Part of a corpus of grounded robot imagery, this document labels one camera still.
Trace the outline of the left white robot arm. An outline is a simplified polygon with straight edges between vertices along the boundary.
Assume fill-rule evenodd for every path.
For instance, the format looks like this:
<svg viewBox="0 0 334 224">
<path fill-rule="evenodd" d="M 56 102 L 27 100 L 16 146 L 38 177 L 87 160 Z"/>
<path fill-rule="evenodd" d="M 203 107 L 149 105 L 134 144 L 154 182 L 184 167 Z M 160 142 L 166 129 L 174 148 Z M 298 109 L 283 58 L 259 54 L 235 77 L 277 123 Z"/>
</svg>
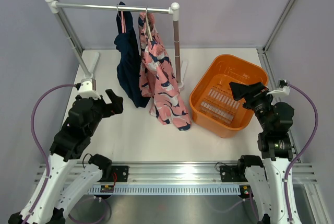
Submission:
<svg viewBox="0 0 334 224">
<path fill-rule="evenodd" d="M 45 156 L 45 170 L 33 195 L 20 212 L 10 216 L 8 223 L 65 223 L 71 210 L 96 182 L 116 177 L 112 161 L 93 155 L 82 173 L 64 188 L 65 181 L 88 147 L 103 118 L 123 112 L 123 98 L 106 90 L 111 100 L 77 96 L 68 111 L 61 130 L 55 135 L 50 155 Z"/>
</svg>

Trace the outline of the navy blue shorts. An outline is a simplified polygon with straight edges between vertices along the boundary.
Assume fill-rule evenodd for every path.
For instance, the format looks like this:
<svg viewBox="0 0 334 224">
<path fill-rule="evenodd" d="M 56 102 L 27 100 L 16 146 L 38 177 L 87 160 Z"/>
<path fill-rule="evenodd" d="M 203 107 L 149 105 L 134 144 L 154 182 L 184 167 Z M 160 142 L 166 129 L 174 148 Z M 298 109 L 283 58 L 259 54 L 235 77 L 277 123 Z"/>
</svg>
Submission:
<svg viewBox="0 0 334 224">
<path fill-rule="evenodd" d="M 117 66 L 117 78 L 120 86 L 135 107 L 145 108 L 150 98 L 142 96 L 139 88 L 141 59 L 134 31 L 133 17 L 129 11 L 123 11 L 123 13 L 126 21 L 126 33 L 121 33 L 119 27 L 117 27 L 118 35 L 114 40 L 116 49 L 121 54 L 120 63 Z"/>
</svg>

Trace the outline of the pink plastic hanger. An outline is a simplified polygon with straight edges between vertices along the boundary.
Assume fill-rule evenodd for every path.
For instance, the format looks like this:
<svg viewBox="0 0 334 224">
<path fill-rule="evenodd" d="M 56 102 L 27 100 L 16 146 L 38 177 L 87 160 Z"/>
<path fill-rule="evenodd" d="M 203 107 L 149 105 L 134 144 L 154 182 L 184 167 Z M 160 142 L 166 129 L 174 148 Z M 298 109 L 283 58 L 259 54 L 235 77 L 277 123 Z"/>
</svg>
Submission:
<svg viewBox="0 0 334 224">
<path fill-rule="evenodd" d="M 125 21 L 125 18 L 124 18 L 124 13 L 123 13 L 122 10 L 119 10 L 118 6 L 117 6 L 116 22 L 118 23 L 118 27 L 119 27 L 121 33 L 126 33 L 126 21 Z"/>
</svg>

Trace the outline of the cream plastic hanger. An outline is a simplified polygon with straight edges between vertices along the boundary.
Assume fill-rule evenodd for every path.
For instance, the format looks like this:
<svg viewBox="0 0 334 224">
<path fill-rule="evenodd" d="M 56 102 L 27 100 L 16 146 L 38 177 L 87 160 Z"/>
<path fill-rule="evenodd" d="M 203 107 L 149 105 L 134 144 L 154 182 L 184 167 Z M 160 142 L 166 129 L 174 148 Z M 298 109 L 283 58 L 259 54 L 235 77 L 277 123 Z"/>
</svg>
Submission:
<svg viewBox="0 0 334 224">
<path fill-rule="evenodd" d="M 151 26 L 150 26 L 150 19 L 148 16 L 148 8 L 146 7 L 145 10 L 145 19 L 146 19 L 146 35 L 148 36 L 148 39 L 150 42 L 152 42 L 153 38 L 152 38 L 152 34 L 151 34 Z"/>
</svg>

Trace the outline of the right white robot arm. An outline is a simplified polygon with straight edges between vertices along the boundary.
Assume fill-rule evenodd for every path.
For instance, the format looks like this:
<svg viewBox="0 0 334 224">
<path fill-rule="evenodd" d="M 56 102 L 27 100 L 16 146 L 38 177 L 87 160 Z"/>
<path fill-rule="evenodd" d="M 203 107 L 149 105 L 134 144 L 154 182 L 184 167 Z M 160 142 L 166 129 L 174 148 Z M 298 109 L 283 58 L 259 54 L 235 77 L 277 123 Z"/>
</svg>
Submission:
<svg viewBox="0 0 334 224">
<path fill-rule="evenodd" d="M 258 223 L 301 223 L 294 198 L 293 150 L 288 135 L 294 109 L 285 102 L 272 103 L 274 94 L 289 93 L 289 88 L 283 85 L 269 91 L 261 82 L 229 85 L 233 99 L 244 100 L 243 108 L 253 111 L 263 129 L 257 142 L 261 155 L 243 155 L 236 166 L 238 178 L 250 185 Z"/>
</svg>

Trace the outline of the pink patterned shorts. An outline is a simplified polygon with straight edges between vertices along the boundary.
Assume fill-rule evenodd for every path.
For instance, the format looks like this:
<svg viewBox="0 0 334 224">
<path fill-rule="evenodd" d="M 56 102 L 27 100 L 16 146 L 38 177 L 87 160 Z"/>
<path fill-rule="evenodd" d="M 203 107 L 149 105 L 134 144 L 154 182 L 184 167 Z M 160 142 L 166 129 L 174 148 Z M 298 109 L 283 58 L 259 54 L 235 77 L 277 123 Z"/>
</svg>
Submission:
<svg viewBox="0 0 334 224">
<path fill-rule="evenodd" d="M 191 128 L 191 119 L 181 98 L 170 57 L 155 28 L 154 15 L 149 13 L 148 16 L 152 42 L 146 35 L 145 12 L 138 17 L 141 95 L 153 99 L 150 114 L 161 124 L 172 123 L 179 131 L 188 131 Z"/>
</svg>

